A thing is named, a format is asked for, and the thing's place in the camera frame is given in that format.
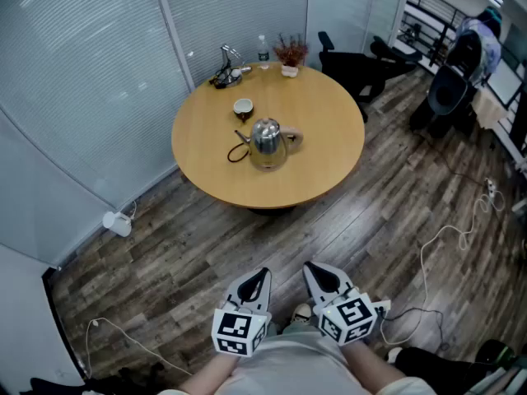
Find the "person's left forearm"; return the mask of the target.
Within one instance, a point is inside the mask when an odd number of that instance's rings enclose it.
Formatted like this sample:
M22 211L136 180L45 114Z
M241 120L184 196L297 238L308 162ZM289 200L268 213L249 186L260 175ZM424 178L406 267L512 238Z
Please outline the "person's left forearm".
M232 375L240 358L216 354L198 372L185 380L179 390L187 395L213 395Z

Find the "black round-seat chair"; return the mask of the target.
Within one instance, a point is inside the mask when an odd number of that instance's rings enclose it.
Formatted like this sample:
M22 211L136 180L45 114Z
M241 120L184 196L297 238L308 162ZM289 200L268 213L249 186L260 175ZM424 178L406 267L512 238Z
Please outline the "black round-seat chair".
M477 32L466 30L460 35L434 76L427 97L410 117L412 131L425 128L431 137L441 138L466 114L482 74L482 53Z

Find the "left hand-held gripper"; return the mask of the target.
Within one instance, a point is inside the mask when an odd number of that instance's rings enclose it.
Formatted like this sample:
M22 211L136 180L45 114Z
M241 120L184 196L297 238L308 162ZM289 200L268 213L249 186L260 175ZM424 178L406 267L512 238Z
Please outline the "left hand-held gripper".
M212 342L216 352L251 357L267 336L272 315L267 312L272 274L266 267L235 279L226 290L226 302L215 309Z

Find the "black office chair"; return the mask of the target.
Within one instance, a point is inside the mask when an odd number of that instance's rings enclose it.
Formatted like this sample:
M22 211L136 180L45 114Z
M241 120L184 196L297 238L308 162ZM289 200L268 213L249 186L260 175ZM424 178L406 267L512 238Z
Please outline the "black office chair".
M323 47L319 53L322 73L334 79L351 95L366 123L368 116L360 103L371 102L384 90L392 63L367 57L363 53L335 52L333 42L325 31L320 31L318 38Z
M422 60L422 55L418 51L403 53L395 47L389 47L377 35L373 37L370 50L376 56L376 60L380 62L380 71L384 80L411 72Z

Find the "black metal railing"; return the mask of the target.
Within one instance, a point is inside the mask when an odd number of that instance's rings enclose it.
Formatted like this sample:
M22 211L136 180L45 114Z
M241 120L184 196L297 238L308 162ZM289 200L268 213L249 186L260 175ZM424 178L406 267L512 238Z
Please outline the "black metal railing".
M465 17L444 0L407 0L394 46L406 54L421 54L418 63L435 74Z

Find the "person's beige shoe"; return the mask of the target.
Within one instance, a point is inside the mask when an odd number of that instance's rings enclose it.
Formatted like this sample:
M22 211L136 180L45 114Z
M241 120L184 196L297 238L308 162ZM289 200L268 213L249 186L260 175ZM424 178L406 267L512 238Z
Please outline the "person's beige shoe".
M307 303L299 304L295 307L290 324L309 325L312 316L312 309Z

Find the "person's beige shirt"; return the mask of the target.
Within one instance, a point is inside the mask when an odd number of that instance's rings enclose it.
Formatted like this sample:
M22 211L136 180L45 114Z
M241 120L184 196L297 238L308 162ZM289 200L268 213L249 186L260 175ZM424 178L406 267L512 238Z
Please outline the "person's beige shirt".
M411 386L406 395L436 395L424 380L406 378ZM187 395L179 387L158 395ZM306 332L266 338L252 357L240 358L231 377L213 395L374 394L350 372L340 346L321 334Z

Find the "person's light jeans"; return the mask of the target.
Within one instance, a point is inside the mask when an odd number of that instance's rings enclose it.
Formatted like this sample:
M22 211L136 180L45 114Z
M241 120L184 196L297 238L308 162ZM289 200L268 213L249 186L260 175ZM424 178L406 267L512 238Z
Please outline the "person's light jeans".
M310 323L291 322L282 330L282 335L306 332L315 332L316 334L320 334L320 330Z

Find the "steel kettle with wooden handle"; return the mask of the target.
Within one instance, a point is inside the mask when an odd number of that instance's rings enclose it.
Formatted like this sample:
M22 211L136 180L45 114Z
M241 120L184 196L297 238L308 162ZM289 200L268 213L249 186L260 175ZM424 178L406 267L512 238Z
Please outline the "steel kettle with wooden handle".
M279 161L298 150L304 134L297 128L281 126L273 118L261 118L251 128L249 136L235 130L241 142L249 148L251 159Z

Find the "person's right forearm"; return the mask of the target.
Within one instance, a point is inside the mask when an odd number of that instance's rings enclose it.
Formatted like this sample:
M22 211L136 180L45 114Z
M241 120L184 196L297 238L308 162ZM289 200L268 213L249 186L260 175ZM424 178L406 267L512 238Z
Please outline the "person's right forearm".
M406 376L380 358L362 341L340 346L350 372L374 395L406 395L411 386Z

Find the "red dried plant white pot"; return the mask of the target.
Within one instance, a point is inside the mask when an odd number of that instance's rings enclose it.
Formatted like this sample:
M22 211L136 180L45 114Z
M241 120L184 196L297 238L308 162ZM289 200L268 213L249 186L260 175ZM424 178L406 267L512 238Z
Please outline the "red dried plant white pot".
M309 53L309 46L301 34L290 35L286 39L282 34L273 46L277 60L282 64L281 73L285 77L295 78Z

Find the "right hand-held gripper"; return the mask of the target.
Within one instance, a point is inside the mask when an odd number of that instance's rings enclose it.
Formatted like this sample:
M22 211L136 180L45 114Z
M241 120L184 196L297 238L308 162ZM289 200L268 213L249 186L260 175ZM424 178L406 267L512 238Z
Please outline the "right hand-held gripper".
M367 293L353 290L345 271L309 261L304 263L302 273L309 296L315 304L326 305L318 313L317 328L323 336L345 346L371 333L378 314Z

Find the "white cylindrical device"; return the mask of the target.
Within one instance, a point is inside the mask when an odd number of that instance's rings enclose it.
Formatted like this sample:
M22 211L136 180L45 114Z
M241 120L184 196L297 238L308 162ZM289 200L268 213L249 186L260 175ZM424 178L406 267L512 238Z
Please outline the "white cylindrical device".
M122 212L108 211L103 215L102 224L121 237L128 237L132 231L132 219Z

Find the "black bag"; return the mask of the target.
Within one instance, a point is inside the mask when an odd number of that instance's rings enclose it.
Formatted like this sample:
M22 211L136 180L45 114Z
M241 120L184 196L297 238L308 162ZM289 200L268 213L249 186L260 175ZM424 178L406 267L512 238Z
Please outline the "black bag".
M385 356L389 364L409 377L424 380L438 395L465 393L471 387L515 359L515 352L498 340L487 340L475 361L453 361L416 347L396 347Z

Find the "silver desk lamp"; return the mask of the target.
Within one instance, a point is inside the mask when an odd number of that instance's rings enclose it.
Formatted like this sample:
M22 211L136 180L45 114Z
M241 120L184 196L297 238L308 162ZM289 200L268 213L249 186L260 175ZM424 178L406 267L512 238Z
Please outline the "silver desk lamp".
M252 67L246 65L241 55L227 44L221 46L221 52L222 67L215 73L209 83L216 89L225 89L239 85L242 82L243 75L252 72ZM232 63L230 56L234 56L241 62L241 65L236 67Z

